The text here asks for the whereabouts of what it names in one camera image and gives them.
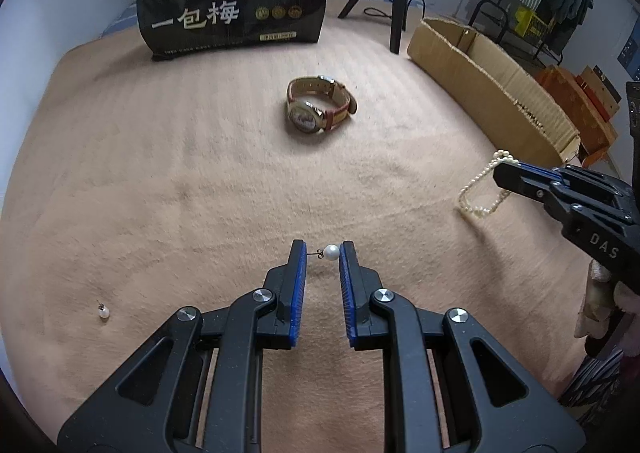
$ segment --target bed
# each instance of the bed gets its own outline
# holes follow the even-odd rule
[[[588,257],[524,198],[485,221],[456,210],[495,148],[407,58],[419,10],[395,56],[388,20],[364,16],[367,1],[338,20],[344,4],[328,0],[315,45],[158,63],[133,27],[62,59],[0,220],[0,325],[51,438],[177,308],[228,305],[296,238],[353,240],[385,287],[465,307],[553,393],[571,378]],[[306,74],[344,81],[358,112],[318,137],[295,131],[284,93]],[[348,348],[335,263],[310,261],[299,346],[264,361],[265,451],[381,448],[382,361]]]

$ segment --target pearl earring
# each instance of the pearl earring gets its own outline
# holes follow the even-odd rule
[[[104,303],[100,303],[100,305],[98,305],[98,316],[100,316],[100,319],[109,319],[109,315],[109,309],[104,306]]]
[[[483,208],[481,206],[471,206],[469,201],[466,199],[466,194],[469,192],[471,188],[473,188],[476,184],[478,184],[485,176],[489,175],[498,164],[501,162],[511,162],[513,164],[518,164],[519,161],[514,159],[513,156],[507,152],[506,150],[498,150],[494,153],[494,160],[492,160],[485,167],[482,172],[476,175],[473,179],[469,181],[463,189],[460,190],[460,195],[458,195],[458,206],[465,213],[471,213],[478,218],[488,217],[490,214],[495,213],[498,206],[502,204],[505,199],[511,194],[510,191],[503,189],[498,193],[498,198],[495,200],[493,204],[491,204],[488,208]]]
[[[337,245],[330,243],[324,249],[318,249],[315,253],[307,253],[307,255],[314,255],[318,258],[327,258],[331,261],[335,261],[340,258],[340,248]]]

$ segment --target black cable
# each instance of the black cable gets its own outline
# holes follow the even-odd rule
[[[409,11],[409,7],[411,7],[411,2],[413,2],[414,0],[409,0],[406,4],[406,9],[405,9],[405,14]],[[427,4],[425,3],[424,0],[422,1],[422,17],[424,18],[426,13],[427,13]],[[365,8],[364,11],[362,11],[364,14],[366,14],[367,16],[374,16],[376,18],[389,18],[391,19],[391,15],[390,14],[386,14],[385,11],[380,11],[378,8]]]
[[[404,10],[404,14],[406,15],[407,12],[409,11],[409,7],[411,7],[411,2],[413,2],[414,0],[409,0],[406,4],[406,8]],[[422,17],[424,18],[426,12],[427,12],[427,3],[424,0],[422,1]],[[378,8],[365,8],[363,11],[364,14],[366,14],[367,16],[373,16],[375,18],[389,18],[391,19],[391,15],[390,14],[386,14],[385,11],[380,11]]]

